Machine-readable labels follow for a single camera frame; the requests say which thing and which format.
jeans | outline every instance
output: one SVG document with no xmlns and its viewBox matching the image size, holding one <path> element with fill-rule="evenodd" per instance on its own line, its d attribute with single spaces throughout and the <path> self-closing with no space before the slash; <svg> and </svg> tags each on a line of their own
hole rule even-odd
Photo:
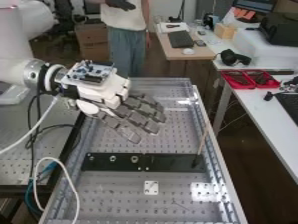
<svg viewBox="0 0 298 224">
<path fill-rule="evenodd" d="M 132 31 L 108 28 L 110 56 L 123 77 L 136 77 L 143 74 L 147 55 L 147 31 Z"/>
</svg>

robotic hand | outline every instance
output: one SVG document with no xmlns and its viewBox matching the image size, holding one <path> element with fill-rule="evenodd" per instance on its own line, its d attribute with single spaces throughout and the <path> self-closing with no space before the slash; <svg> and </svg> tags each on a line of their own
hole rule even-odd
<svg viewBox="0 0 298 224">
<path fill-rule="evenodd" d="M 130 3 L 127 0 L 106 0 L 110 7 L 122 8 L 124 11 L 135 10 L 136 5 Z"/>
<path fill-rule="evenodd" d="M 103 120 L 135 144 L 139 131 L 157 134 L 165 123 L 164 107 L 147 94 L 131 92 L 131 80 L 120 77 L 112 63 L 78 63 L 71 70 L 62 65 L 47 69 L 44 89 L 67 98 L 68 105 Z"/>
</svg>

white shirt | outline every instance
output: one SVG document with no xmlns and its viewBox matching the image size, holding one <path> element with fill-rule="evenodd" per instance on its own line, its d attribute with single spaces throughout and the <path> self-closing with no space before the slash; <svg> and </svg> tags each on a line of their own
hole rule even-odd
<svg viewBox="0 0 298 224">
<path fill-rule="evenodd" d="M 145 30 L 147 23 L 143 15 L 143 0 L 128 0 L 136 5 L 135 10 L 124 11 L 123 9 L 110 7 L 102 4 L 102 20 L 115 28 L 126 30 Z"/>
</svg>

computer monitor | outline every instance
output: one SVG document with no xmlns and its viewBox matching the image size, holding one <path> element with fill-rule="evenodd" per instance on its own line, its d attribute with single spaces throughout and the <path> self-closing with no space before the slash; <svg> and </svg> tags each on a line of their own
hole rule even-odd
<svg viewBox="0 0 298 224">
<path fill-rule="evenodd" d="M 99 15 L 100 14 L 100 4 L 95 4 L 84 0 L 86 15 Z"/>
<path fill-rule="evenodd" d="M 277 0 L 235 0 L 233 6 L 260 13 L 273 12 Z"/>
</svg>

red tray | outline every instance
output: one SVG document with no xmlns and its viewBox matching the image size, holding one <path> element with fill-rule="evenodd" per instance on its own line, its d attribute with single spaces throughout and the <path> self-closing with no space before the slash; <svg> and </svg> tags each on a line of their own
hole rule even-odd
<svg viewBox="0 0 298 224">
<path fill-rule="evenodd" d="M 263 70 L 245 70 L 244 72 L 249 76 L 249 78 L 255 81 L 257 88 L 261 89 L 280 88 L 281 83 L 273 78 L 273 76 L 268 72 Z"/>
<path fill-rule="evenodd" d="M 255 89 L 256 82 L 249 78 L 245 72 L 239 70 L 225 70 L 221 75 L 235 89 Z"/>
</svg>

